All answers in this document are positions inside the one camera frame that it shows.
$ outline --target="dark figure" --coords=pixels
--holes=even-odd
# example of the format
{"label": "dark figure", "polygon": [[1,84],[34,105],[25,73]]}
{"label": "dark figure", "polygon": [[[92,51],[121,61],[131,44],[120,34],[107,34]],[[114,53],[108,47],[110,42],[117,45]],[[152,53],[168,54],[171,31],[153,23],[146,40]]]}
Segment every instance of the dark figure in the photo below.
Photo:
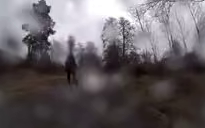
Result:
{"label": "dark figure", "polygon": [[75,57],[73,55],[73,48],[74,48],[74,45],[75,45],[74,37],[72,37],[72,36],[69,37],[68,45],[69,45],[69,55],[66,59],[65,71],[67,73],[67,80],[68,80],[68,83],[70,85],[71,84],[71,79],[73,79],[73,81],[77,82],[76,81],[77,64],[76,64],[76,61],[75,61]]}

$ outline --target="overcast sky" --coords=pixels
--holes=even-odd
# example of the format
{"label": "overcast sky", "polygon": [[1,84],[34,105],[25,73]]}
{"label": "overcast sky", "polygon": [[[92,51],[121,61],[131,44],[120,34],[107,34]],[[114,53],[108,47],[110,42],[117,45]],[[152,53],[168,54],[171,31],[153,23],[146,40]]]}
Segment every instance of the overcast sky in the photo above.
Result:
{"label": "overcast sky", "polygon": [[[21,33],[20,17],[25,8],[38,0],[0,0],[0,27],[10,27],[12,32]],[[65,40],[72,34],[78,42],[94,41],[101,46],[100,34],[107,17],[129,17],[127,8],[137,0],[46,0],[52,6],[51,17],[56,22],[57,40]]]}

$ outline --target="forest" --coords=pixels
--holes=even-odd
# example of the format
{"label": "forest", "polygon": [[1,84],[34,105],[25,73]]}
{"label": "forest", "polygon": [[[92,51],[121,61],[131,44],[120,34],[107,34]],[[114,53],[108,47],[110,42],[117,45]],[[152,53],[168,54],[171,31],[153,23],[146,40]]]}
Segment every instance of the forest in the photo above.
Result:
{"label": "forest", "polygon": [[103,47],[51,38],[53,6],[33,3],[26,56],[0,49],[0,128],[205,128],[204,3],[139,2],[104,20]]}

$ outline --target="pine tree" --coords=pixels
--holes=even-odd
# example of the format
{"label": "pine tree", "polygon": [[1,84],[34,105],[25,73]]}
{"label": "pine tree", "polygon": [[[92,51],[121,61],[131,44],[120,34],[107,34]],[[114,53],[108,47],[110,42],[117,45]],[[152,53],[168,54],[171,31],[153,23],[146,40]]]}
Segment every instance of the pine tree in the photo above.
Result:
{"label": "pine tree", "polygon": [[32,24],[23,24],[22,29],[28,34],[24,37],[23,42],[28,47],[28,60],[39,60],[48,56],[51,43],[48,37],[55,33],[53,27],[55,22],[50,17],[51,6],[48,6],[45,0],[40,0],[32,5],[34,19],[37,21],[38,27],[34,28]]}

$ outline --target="treeline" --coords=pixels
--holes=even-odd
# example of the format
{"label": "treeline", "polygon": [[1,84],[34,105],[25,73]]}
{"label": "treeline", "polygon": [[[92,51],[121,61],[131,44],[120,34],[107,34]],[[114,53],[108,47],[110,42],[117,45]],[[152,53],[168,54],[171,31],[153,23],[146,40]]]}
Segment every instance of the treeline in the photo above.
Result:
{"label": "treeline", "polygon": [[[134,72],[145,73],[165,71],[168,67],[172,70],[187,69],[188,67],[200,67],[198,56],[194,47],[189,49],[188,35],[192,33],[194,43],[202,44],[202,31],[205,25],[205,13],[202,11],[200,2],[150,2],[130,8],[129,12],[135,19],[134,22],[126,18],[108,18],[101,33],[103,42],[103,54],[98,55],[97,48],[93,42],[86,46],[76,44],[73,36],[69,37],[67,44],[73,42],[73,48],[69,47],[69,54],[75,54],[79,67],[104,68],[106,71],[118,71],[121,68],[133,69]],[[178,9],[188,10],[193,22],[194,29],[186,29],[186,21],[178,14]],[[40,0],[32,5],[32,14],[37,21],[36,25],[25,23],[22,29],[27,35],[23,43],[28,48],[26,61],[23,65],[37,65],[37,67],[63,67],[64,63],[57,64],[53,61],[52,43],[48,41],[49,36],[56,33],[53,29],[55,22],[49,13],[51,6],[45,0]],[[148,39],[149,47],[139,48],[138,38],[143,34]],[[161,37],[167,43],[166,50],[160,48]]]}

